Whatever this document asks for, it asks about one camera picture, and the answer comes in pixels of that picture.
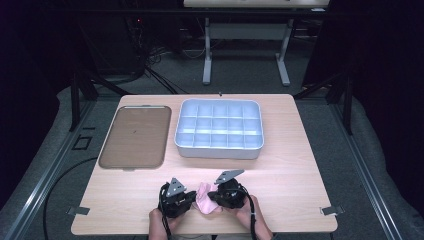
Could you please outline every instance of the cable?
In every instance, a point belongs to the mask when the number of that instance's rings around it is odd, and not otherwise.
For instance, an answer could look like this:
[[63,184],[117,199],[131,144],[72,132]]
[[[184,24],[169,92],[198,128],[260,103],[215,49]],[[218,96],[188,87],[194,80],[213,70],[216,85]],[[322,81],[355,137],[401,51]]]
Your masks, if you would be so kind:
[[49,203],[49,198],[51,193],[53,192],[53,189],[56,187],[57,183],[66,175],[68,174],[70,171],[72,171],[74,168],[78,167],[81,164],[96,160],[97,157],[93,157],[93,158],[89,158],[86,160],[83,160],[75,165],[73,165],[71,168],[69,168],[68,170],[66,170],[64,173],[62,173],[62,175],[59,176],[59,178],[56,179],[56,181],[53,183],[52,187],[50,188],[49,192],[47,193],[46,199],[44,200],[44,209],[43,209],[43,232],[44,232],[44,238],[45,240],[49,240],[49,236],[47,233],[47,205]]
[[165,228],[166,235],[168,236],[168,239],[170,239],[172,233],[171,233],[171,230],[169,229],[168,220],[166,219],[166,214],[164,213],[165,210],[163,209],[163,205],[162,205],[162,201],[163,201],[162,195],[163,195],[163,192],[166,190],[165,187],[167,187],[167,186],[166,185],[163,185],[160,188],[160,191],[159,191],[159,205],[160,205],[160,211],[162,212],[162,224],[163,224],[163,226]]
[[166,48],[164,47],[158,47],[155,45],[152,46],[146,61],[146,66],[151,66],[153,64],[160,63],[162,61],[161,53],[163,53],[165,49]]
[[249,192],[247,191],[247,189],[242,186],[241,184],[239,184],[239,186],[242,188],[237,189],[226,189],[225,191],[237,191],[237,192],[241,192],[246,194],[247,198],[249,199],[249,203],[250,203],[250,234],[252,235],[252,240],[257,240],[256,238],[256,231],[255,231],[255,222],[256,222],[256,212],[255,212],[255,204],[253,203],[252,197],[250,197]]
[[154,71],[150,67],[146,66],[146,71],[149,72],[151,76],[153,76],[162,86],[164,86],[166,89],[168,89],[168,91],[171,92],[172,94],[178,94],[178,92],[177,92],[177,90],[175,90],[174,87],[171,86],[171,84],[174,85],[179,90],[181,90],[182,92],[188,93],[184,89],[180,88],[177,84],[175,84],[171,80],[167,79],[166,77],[160,75],[159,73],[157,73],[156,71]]
[[[203,33],[203,35],[205,35],[205,31],[203,31],[203,28],[202,28],[202,24],[200,24],[200,21],[199,21],[199,18],[196,18],[196,21],[197,21],[197,25],[199,26],[199,28],[200,28],[200,30],[202,31],[202,33]],[[200,54],[198,54],[197,56],[190,56],[189,54],[187,54],[187,52],[188,51],[192,51],[192,50],[185,50],[185,49],[183,49],[183,53],[184,53],[184,55],[186,56],[186,57],[188,57],[188,58],[191,58],[191,59],[194,59],[194,58],[198,58],[198,57],[200,57],[200,56],[202,56],[203,55],[203,53],[206,51],[206,47],[203,47],[203,49],[202,50],[197,50],[197,51],[202,51]]]

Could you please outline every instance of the wooden table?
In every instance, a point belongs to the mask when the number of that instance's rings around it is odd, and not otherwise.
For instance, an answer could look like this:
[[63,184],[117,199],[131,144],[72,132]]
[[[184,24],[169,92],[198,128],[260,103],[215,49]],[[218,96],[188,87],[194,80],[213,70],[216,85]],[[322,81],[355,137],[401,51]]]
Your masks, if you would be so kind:
[[[174,135],[181,103],[188,98],[248,99],[261,107],[265,144],[256,160],[183,158]],[[213,183],[224,170],[245,169],[236,177],[258,197],[273,232],[332,232],[334,216],[305,129],[290,95],[131,95],[121,106],[166,105],[172,109],[165,160],[161,167],[123,171],[96,164],[76,215],[76,235],[148,234],[148,213],[158,205],[160,187],[176,177],[187,191],[201,182]],[[246,233],[227,212],[203,215],[191,208],[174,234]]]

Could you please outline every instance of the table leg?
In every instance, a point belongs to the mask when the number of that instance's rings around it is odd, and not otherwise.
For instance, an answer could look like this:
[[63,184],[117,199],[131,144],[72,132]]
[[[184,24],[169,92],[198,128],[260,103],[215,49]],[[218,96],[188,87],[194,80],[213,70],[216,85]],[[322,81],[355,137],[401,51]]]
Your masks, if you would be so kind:
[[281,44],[280,53],[275,54],[277,59],[278,70],[280,72],[281,81],[283,86],[290,86],[290,79],[287,74],[286,65],[284,64],[284,56],[286,55],[287,46],[289,45],[289,40],[291,36],[291,32],[293,29],[293,19],[290,19],[284,29],[284,38]]
[[209,33],[209,18],[205,19],[205,67],[203,69],[203,84],[209,85],[211,83],[212,71],[212,53],[211,53],[211,38]]

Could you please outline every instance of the black curtain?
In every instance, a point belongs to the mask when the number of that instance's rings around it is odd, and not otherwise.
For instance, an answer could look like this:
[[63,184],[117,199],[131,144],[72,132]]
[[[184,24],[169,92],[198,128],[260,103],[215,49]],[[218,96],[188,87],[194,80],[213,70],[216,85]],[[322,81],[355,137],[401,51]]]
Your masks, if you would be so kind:
[[373,17],[324,22],[303,84],[319,83],[355,64],[353,94],[380,139],[387,172],[424,216],[422,9],[424,3],[413,0],[331,1],[330,11],[362,11]]
[[[47,48],[50,38],[34,31],[39,22],[30,17],[36,14],[33,6],[28,1],[3,2],[0,6],[0,207],[13,193],[51,128],[59,108],[56,93],[67,85],[61,72],[64,68],[54,69],[57,59],[46,59],[56,56],[55,48],[54,44]],[[47,42],[38,45],[41,39]],[[37,58],[43,51],[46,56]],[[53,69],[43,72],[46,66]]]

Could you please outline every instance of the gray carpet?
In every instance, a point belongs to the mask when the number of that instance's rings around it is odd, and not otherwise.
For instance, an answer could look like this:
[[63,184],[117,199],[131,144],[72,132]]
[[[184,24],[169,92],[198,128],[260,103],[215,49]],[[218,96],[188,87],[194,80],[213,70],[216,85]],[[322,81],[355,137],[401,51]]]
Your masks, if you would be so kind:
[[[163,54],[160,63],[152,68],[167,77],[184,91],[196,93],[288,93],[301,89],[301,81],[312,51],[313,44],[300,40],[290,43],[286,65],[292,85],[283,87],[274,59],[279,43],[272,41],[228,41],[221,42],[213,50],[212,83],[203,86],[203,56],[188,58],[185,55]],[[187,52],[197,55],[199,52]],[[169,94],[157,81],[148,75],[137,81],[119,85],[136,94]],[[64,156],[60,173],[71,166],[97,157],[104,141],[119,97],[110,90],[97,86],[101,94],[82,128],[77,133],[90,137],[86,150],[72,150],[75,141]],[[56,122],[46,137],[39,153],[16,189],[14,195],[0,214],[1,235],[5,238],[25,202],[36,187],[45,169],[55,160],[61,144],[66,140],[70,127],[69,89],[59,94],[61,109]],[[337,217],[338,229],[334,239],[386,239],[386,235],[375,214],[374,208],[353,165],[353,155],[343,131],[337,127],[339,119],[332,114],[331,106],[325,104],[321,95],[297,101],[298,109],[318,163],[330,201],[342,205],[346,213]],[[384,156],[378,139],[368,122],[360,104],[354,101],[352,128],[367,165],[379,187],[388,208],[404,239],[424,239],[422,218],[400,196],[384,169]],[[83,147],[79,142],[76,147]],[[70,232],[73,221],[66,214],[69,206],[78,206],[90,177],[94,161],[83,163],[66,174],[55,186],[49,198],[47,229],[50,239],[142,239],[142,236],[97,236],[79,237]],[[43,208],[38,209],[34,219],[24,229],[24,239],[44,239]],[[328,233],[283,234],[284,239],[331,239]]]

